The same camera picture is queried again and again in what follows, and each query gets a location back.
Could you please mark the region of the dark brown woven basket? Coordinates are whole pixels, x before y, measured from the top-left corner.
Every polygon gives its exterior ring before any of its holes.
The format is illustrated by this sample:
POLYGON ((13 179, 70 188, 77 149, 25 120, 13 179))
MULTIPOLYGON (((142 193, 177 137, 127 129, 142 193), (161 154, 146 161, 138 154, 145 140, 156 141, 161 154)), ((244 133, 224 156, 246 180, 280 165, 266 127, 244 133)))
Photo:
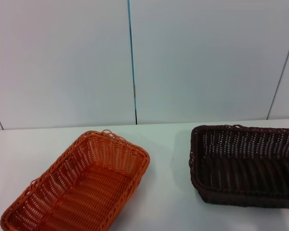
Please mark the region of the dark brown woven basket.
POLYGON ((205 203, 289 209, 289 128, 193 128, 190 177, 205 203))

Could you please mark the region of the orange woven plastic basket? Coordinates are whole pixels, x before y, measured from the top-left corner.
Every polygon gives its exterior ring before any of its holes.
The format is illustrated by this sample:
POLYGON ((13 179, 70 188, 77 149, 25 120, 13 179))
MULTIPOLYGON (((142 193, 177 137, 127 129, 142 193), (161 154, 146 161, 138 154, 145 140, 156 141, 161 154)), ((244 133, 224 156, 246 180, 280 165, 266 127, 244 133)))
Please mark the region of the orange woven plastic basket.
POLYGON ((4 211, 3 231, 107 231, 149 154, 109 130, 87 131, 4 211))

